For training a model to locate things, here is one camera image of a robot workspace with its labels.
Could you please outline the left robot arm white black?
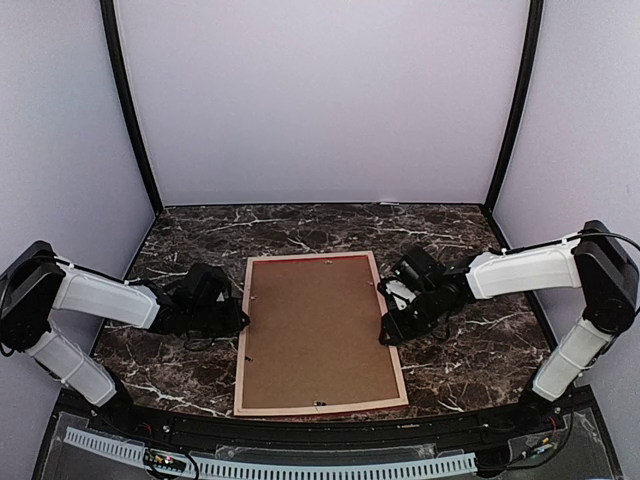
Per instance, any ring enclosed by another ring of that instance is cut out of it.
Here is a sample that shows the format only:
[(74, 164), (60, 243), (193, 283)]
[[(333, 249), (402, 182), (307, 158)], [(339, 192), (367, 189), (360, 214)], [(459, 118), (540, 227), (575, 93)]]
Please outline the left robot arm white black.
[(91, 405), (120, 436), (141, 427), (126, 389), (105, 367), (69, 340), (50, 318), (54, 310), (114, 320), (159, 335), (213, 340), (250, 323), (225, 272), (204, 263), (159, 286), (119, 280), (57, 256), (36, 241), (1, 275), (1, 353), (26, 353)]

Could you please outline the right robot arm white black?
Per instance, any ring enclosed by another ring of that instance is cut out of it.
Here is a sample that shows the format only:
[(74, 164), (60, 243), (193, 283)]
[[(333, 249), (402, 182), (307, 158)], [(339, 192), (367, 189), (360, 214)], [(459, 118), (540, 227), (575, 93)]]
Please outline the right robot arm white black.
[(377, 285), (387, 305), (379, 341), (398, 346), (428, 335), (441, 318), (477, 301), (555, 288), (581, 290), (584, 310), (533, 375), (528, 397), (511, 410), (511, 426), (530, 434), (547, 420), (548, 404), (638, 317), (639, 268), (624, 248), (633, 243), (592, 220), (560, 239), (485, 251), (450, 265), (414, 246)]

